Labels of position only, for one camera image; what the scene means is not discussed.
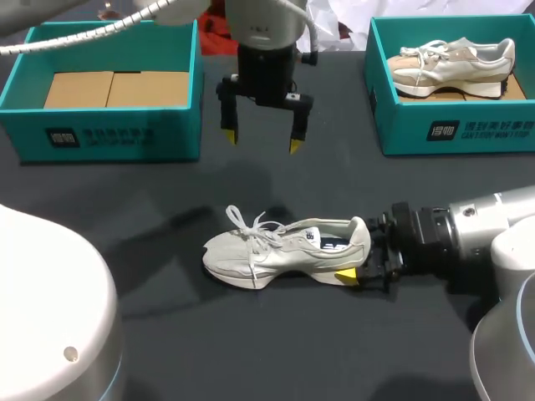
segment robotic arm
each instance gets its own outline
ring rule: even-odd
[[[0,6],[0,36],[29,28],[86,0],[4,0]],[[0,48],[0,55],[34,53],[71,46],[121,32],[143,19],[193,20],[206,9],[206,0],[135,0],[146,5],[139,12],[105,27],[39,43]],[[305,7],[307,0],[227,0],[227,18],[232,36],[238,41],[238,74],[225,77],[217,87],[221,100],[221,127],[228,139],[238,142],[236,96],[254,99],[257,105],[293,111],[289,150],[293,154],[304,142],[313,98],[293,93],[295,62],[318,62],[318,35]],[[308,26],[312,52],[297,54],[296,41]]]
[[[368,271],[384,282],[404,272],[470,268],[490,261],[500,302],[471,339],[471,375],[482,401],[535,394],[535,186],[413,211],[392,206],[369,223]]]

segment logo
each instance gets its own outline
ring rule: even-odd
[[[434,121],[427,133],[427,140],[453,140],[459,121]]]
[[[72,128],[47,128],[48,140],[54,148],[79,148],[80,143]]]

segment white sneaker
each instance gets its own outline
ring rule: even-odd
[[[359,217],[351,220],[308,219],[283,226],[260,222],[247,227],[235,206],[227,207],[237,230],[215,236],[205,244],[205,268],[219,280],[236,287],[262,289],[284,272],[299,271],[318,282],[347,285],[336,272],[361,266],[371,240]],[[265,226],[278,226],[268,231]]]
[[[394,86],[417,98],[453,88],[498,99],[505,92],[514,63],[512,39],[498,44],[478,44],[466,38],[451,43],[435,40],[418,48],[401,48],[399,56],[388,60]]]

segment shoelace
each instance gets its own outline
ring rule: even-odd
[[[442,40],[433,40],[429,43],[424,44],[418,48],[401,48],[400,56],[404,57],[417,57],[420,62],[420,72],[418,73],[418,78],[416,79],[416,86],[420,82],[422,72],[424,67],[427,64],[427,61],[433,57],[442,57],[448,59],[449,54],[446,52],[447,43]]]
[[[276,221],[263,221],[260,222],[260,219],[262,216],[264,216],[266,212],[264,211],[261,215],[257,216],[256,219],[254,219],[254,222],[252,223],[252,227],[248,227],[247,224],[245,224],[245,221],[243,220],[242,213],[240,213],[240,210],[235,207],[234,205],[230,205],[227,207],[227,216],[232,223],[240,230],[240,233],[247,238],[247,254],[248,254],[248,262],[249,262],[249,269],[251,269],[252,274],[252,283],[256,287],[256,281],[257,281],[257,273],[254,269],[254,249],[253,249],[253,242],[256,241],[259,246],[262,247],[262,249],[267,250],[268,246],[272,246],[275,248],[280,248],[283,246],[283,240],[278,235],[278,231],[281,231],[281,227],[284,227],[281,223],[277,223]],[[267,226],[269,224],[273,224],[277,226],[277,230],[275,231],[268,231],[266,228],[263,228],[264,226]]]

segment shoe insole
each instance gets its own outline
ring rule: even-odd
[[[349,241],[343,238],[321,237],[321,249],[330,251],[342,251],[349,246]]]

